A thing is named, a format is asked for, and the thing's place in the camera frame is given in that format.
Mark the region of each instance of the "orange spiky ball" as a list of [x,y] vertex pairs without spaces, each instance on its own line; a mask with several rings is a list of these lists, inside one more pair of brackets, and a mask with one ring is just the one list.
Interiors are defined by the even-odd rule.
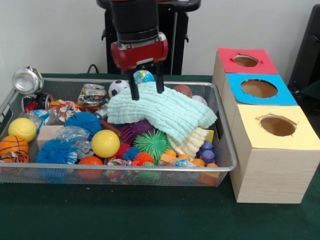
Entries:
[[138,153],[133,162],[137,162],[136,166],[143,166],[145,163],[152,163],[155,164],[155,160],[153,156],[147,152],[140,152]]

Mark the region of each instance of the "round hole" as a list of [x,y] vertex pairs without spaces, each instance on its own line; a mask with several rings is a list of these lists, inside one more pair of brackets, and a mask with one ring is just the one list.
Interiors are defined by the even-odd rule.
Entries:
[[258,65],[259,61],[255,59],[252,56],[247,55],[237,55],[233,58],[236,64],[246,67],[246,68],[252,68]]
[[260,120],[261,126],[269,133],[284,137],[296,131],[296,124],[283,116],[266,116]]
[[249,79],[241,83],[241,89],[257,98],[266,99],[275,96],[278,93],[277,88],[264,80]]

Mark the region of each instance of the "wire mesh basket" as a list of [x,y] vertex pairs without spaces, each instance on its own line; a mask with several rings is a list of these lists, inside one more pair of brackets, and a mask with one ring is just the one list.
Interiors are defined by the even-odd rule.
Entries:
[[[77,101],[85,83],[103,85],[106,89],[113,80],[46,78],[42,92],[55,99]],[[100,184],[100,185],[154,185],[217,187],[228,172],[237,166],[237,155],[217,87],[207,82],[165,82],[173,88],[188,85],[193,95],[200,95],[218,116],[210,127],[214,130],[213,151],[219,167],[174,166],[111,166],[79,164],[35,163],[38,154],[36,140],[30,142],[30,163],[0,162],[0,182],[39,184]],[[24,114],[23,95],[14,89],[0,106],[0,140],[8,135],[9,124]]]

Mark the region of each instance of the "purple cap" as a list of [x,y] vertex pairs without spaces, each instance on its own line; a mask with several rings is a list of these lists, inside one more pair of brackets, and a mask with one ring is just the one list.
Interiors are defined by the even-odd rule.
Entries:
[[213,148],[213,144],[209,141],[204,141],[204,143],[202,144],[202,146],[200,147],[200,150],[203,152],[205,150],[212,150]]
[[206,150],[202,153],[201,159],[204,161],[205,165],[213,164],[215,162],[215,154],[213,151]]

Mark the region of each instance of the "green spiky ball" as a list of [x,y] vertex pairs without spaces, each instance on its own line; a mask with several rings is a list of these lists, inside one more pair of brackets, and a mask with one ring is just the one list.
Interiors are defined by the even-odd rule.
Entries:
[[158,165],[160,158],[166,150],[172,149],[168,142],[167,135],[163,131],[156,131],[151,134],[144,133],[138,136],[133,146],[137,147],[141,152],[151,154],[154,158],[155,165]]
[[[146,162],[143,166],[154,166],[151,162]],[[153,184],[160,179],[160,173],[158,171],[139,171],[139,180],[144,184]]]

